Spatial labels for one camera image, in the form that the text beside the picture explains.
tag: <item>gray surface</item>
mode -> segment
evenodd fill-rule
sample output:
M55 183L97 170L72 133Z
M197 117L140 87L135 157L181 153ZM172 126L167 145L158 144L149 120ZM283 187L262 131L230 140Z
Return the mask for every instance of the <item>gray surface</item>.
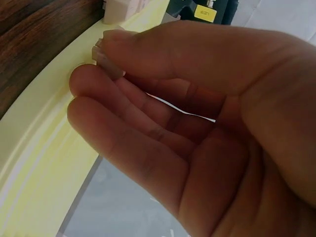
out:
M284 31L316 44L316 0L240 0L233 25ZM187 237L159 203L105 160L72 214L65 235Z
M64 234L67 237L188 236L160 203L105 159Z

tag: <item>yellow frame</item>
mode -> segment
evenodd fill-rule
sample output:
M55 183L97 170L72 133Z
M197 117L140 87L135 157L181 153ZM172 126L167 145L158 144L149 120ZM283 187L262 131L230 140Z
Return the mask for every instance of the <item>yellow frame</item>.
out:
M144 31L160 24L169 0L151 1L120 26ZM97 22L31 82L0 121L0 236L54 237L98 154L70 127L68 78L92 63L103 31Z

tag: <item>wood grain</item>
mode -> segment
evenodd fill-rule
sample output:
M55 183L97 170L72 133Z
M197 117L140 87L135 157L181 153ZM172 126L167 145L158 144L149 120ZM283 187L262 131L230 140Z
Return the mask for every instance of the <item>wood grain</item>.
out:
M102 4L103 0L0 0L0 119L59 52L102 18Z

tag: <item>yellow sticker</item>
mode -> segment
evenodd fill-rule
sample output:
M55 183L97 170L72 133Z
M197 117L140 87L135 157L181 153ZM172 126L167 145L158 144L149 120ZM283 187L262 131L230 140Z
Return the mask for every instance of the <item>yellow sticker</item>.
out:
M206 6L197 5L194 17L208 22L214 22L217 11Z

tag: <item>finger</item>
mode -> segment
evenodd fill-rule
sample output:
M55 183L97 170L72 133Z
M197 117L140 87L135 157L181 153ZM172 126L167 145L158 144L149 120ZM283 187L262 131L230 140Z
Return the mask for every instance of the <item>finger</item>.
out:
M102 47L134 76L182 78L239 94L287 59L292 45L293 39L281 33L181 21L133 36L107 32Z
M100 103L78 97L68 107L74 129L103 157L155 196L172 214L188 165L165 145L126 125Z
M214 123L209 120L184 114L149 96L125 78L116 80L115 84L136 107L153 121L196 144L199 144L214 127Z
M70 88L75 96L95 99L127 124L167 145L183 158L196 146L191 140L164 129L134 106L100 67L76 68L70 78Z
M211 92L183 79L143 79L131 75L126 75L126 78L141 90L182 111L210 119L217 118L226 98L222 93Z

